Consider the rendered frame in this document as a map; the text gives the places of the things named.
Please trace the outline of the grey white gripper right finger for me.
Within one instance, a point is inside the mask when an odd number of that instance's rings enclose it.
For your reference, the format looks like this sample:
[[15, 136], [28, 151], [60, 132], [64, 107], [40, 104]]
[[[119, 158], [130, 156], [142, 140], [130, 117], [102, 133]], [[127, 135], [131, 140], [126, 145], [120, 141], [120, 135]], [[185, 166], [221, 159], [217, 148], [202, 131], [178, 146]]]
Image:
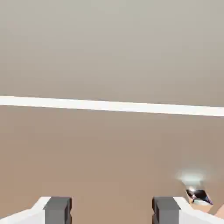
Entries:
[[153, 224], [224, 224], [224, 219], [193, 209], [183, 197], [153, 197]]

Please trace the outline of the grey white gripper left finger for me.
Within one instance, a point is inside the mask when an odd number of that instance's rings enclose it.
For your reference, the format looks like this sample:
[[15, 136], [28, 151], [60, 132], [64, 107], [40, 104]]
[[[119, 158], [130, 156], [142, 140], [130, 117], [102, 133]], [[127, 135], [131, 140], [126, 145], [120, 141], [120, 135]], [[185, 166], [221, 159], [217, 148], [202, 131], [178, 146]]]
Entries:
[[71, 208], [71, 197], [42, 196], [32, 208], [0, 218], [0, 224], [72, 224]]

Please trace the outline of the tan cabinet door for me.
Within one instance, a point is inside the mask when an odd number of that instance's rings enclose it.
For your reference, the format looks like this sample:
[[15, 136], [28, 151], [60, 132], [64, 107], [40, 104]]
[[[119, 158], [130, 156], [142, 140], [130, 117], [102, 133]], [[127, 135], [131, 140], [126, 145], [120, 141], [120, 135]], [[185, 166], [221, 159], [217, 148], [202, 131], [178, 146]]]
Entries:
[[151, 224], [202, 179], [224, 203], [224, 118], [0, 106], [0, 217], [71, 196], [74, 224]]
[[0, 95], [224, 107], [224, 0], [0, 0]]

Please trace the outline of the white cabinet with tan doors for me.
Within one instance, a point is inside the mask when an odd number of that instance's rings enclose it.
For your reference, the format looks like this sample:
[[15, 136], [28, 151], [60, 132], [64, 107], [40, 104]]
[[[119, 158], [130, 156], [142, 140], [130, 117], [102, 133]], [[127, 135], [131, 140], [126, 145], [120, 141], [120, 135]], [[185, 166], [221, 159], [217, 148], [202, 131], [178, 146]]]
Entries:
[[224, 107], [0, 95], [0, 106], [223, 117]]

